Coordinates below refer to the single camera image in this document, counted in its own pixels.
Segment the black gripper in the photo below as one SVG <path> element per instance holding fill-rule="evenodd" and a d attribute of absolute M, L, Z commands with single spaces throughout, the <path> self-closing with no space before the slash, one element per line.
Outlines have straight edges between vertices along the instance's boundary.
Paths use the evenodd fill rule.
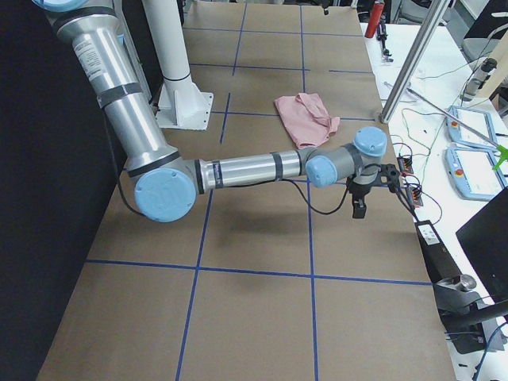
<path fill-rule="evenodd" d="M 357 177 L 348 179 L 348 192 L 352 195 L 352 218 L 364 219 L 367 206 L 365 197 L 373 187 L 387 187 L 397 194 L 401 190 L 400 172 L 394 164 L 369 164 Z"/>

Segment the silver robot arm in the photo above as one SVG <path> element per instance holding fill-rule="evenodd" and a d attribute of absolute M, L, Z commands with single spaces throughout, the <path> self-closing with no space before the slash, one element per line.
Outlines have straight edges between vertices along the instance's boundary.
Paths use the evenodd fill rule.
<path fill-rule="evenodd" d="M 213 189 L 288 182 L 304 175 L 318 188 L 346 182 L 353 217 L 367 210 L 373 187 L 401 194 L 397 168 L 384 164 L 387 135 L 360 129 L 353 141 L 334 150 L 302 148 L 224 160 L 185 160 L 166 142 L 118 34 L 121 22 L 109 1 L 41 1 L 56 35 L 73 47 L 102 112 L 128 157 L 140 214 L 159 222 L 185 216 L 198 195 Z"/>

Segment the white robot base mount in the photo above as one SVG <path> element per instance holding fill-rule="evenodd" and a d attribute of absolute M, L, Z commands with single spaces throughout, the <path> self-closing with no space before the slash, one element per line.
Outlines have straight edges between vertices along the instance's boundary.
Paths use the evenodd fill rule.
<path fill-rule="evenodd" d="M 203 131 L 214 95 L 200 91 L 191 77 L 177 2 L 145 0 L 142 4 L 164 79 L 157 102 L 158 124 L 165 129 Z"/>

